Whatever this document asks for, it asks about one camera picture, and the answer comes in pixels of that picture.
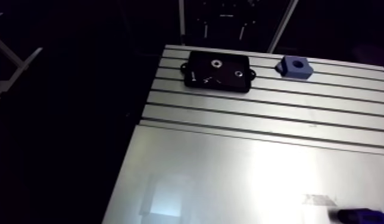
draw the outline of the workbench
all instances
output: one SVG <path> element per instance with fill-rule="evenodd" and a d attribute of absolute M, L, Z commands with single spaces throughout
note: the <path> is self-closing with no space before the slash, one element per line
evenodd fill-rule
<path fill-rule="evenodd" d="M 249 56 L 247 94 L 187 88 L 190 51 Z M 384 211 L 384 68 L 167 45 L 104 224 L 330 223 L 341 208 Z"/>

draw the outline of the metal frame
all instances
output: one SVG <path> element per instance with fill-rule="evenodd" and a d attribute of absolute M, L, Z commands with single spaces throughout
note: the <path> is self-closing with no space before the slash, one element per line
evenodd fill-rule
<path fill-rule="evenodd" d="M 0 81 L 0 94 L 6 92 L 12 87 L 14 82 L 20 77 L 22 72 L 28 69 L 29 64 L 38 56 L 43 48 L 36 49 L 25 61 L 22 61 L 3 41 L 0 40 L 0 51 L 17 66 L 16 71 L 9 80 Z"/>
<path fill-rule="evenodd" d="M 278 29 L 275 32 L 275 35 L 271 41 L 270 46 L 268 47 L 267 53 L 272 54 L 275 50 L 276 45 L 278 44 L 278 41 L 280 37 L 283 34 L 283 31 L 285 30 L 286 26 L 288 25 L 289 19 L 291 18 L 293 12 L 295 11 L 296 5 L 299 2 L 299 0 L 291 0 L 289 2 L 288 7 L 286 8 L 286 11 L 283 15 L 283 18 L 281 22 L 279 23 Z M 179 25 L 180 25 L 180 36 L 181 36 L 181 44 L 185 45 L 183 37 L 186 34 L 186 28 L 185 28 L 185 2 L 184 0 L 179 0 Z M 242 39 L 244 27 L 242 28 L 241 35 L 239 37 L 239 40 Z M 205 37 L 207 37 L 207 25 L 205 28 Z"/>

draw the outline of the dark background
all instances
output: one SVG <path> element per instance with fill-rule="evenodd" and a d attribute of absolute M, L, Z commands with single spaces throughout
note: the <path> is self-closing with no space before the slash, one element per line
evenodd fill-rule
<path fill-rule="evenodd" d="M 287 3 L 261 2 L 270 21 L 228 48 L 265 48 Z M 4 0 L 0 12 L 23 60 L 43 47 L 0 100 L 0 223 L 101 223 L 164 44 L 180 43 L 177 0 Z M 384 1 L 300 0 L 275 53 L 357 61 L 366 44 L 384 49 Z M 4 60 L 1 79 L 15 70 Z"/>

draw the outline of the mounting hole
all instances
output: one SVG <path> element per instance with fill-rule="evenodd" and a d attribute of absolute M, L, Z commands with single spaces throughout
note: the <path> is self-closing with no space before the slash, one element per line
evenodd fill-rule
<path fill-rule="evenodd" d="M 301 61 L 293 61 L 292 64 L 296 67 L 296 68 L 303 68 L 303 63 Z"/>
<path fill-rule="evenodd" d="M 211 61 L 211 65 L 214 67 L 214 68 L 220 68 L 222 66 L 222 61 L 220 60 L 212 60 Z"/>
<path fill-rule="evenodd" d="M 236 71 L 235 72 L 235 76 L 237 77 L 242 77 L 243 76 L 243 73 L 241 71 Z"/>

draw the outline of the metal rod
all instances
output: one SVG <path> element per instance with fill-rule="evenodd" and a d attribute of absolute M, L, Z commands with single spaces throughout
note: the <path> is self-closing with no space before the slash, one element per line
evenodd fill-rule
<path fill-rule="evenodd" d="M 22 67 L 23 61 L 3 41 L 0 40 L 0 51 L 10 59 L 17 67 Z"/>
<path fill-rule="evenodd" d="M 185 29 L 185 3 L 183 2 L 183 0 L 179 0 L 179 24 L 180 24 L 181 43 L 183 44 L 183 36 L 186 34 L 186 29 Z"/>
<path fill-rule="evenodd" d="M 245 26 L 242 26 L 242 30 L 241 30 L 241 33 L 239 35 L 239 40 L 241 41 L 242 40 L 242 37 L 243 37 L 243 32 L 245 31 Z"/>
<path fill-rule="evenodd" d="M 280 37 L 282 36 L 283 31 L 285 30 L 285 27 L 288 24 L 289 19 L 291 18 L 298 2 L 299 2 L 299 0 L 291 0 L 289 2 L 289 5 L 285 11 L 285 14 L 283 15 L 283 18 L 282 18 L 282 20 L 278 26 L 278 29 L 276 30 L 274 38 L 272 39 L 271 44 L 268 48 L 268 51 L 267 51 L 268 53 L 272 54 L 274 52 L 275 47 L 278 44 L 278 41 L 279 41 Z"/>
<path fill-rule="evenodd" d="M 204 38 L 207 38 L 208 25 L 204 25 Z"/>

